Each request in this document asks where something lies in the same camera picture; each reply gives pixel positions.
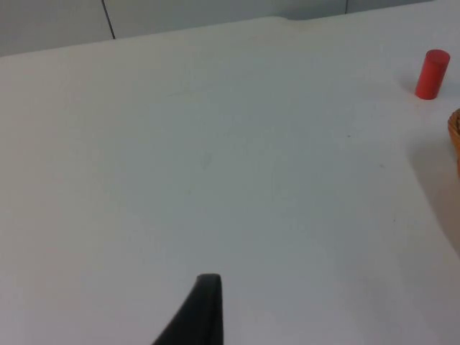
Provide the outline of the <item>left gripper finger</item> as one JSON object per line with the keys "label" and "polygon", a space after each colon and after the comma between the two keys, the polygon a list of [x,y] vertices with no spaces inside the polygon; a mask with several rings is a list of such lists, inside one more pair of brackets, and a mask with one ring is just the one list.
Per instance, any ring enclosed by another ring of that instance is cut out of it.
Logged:
{"label": "left gripper finger", "polygon": [[223,345],[224,317],[221,276],[197,276],[188,297],[154,345]]}

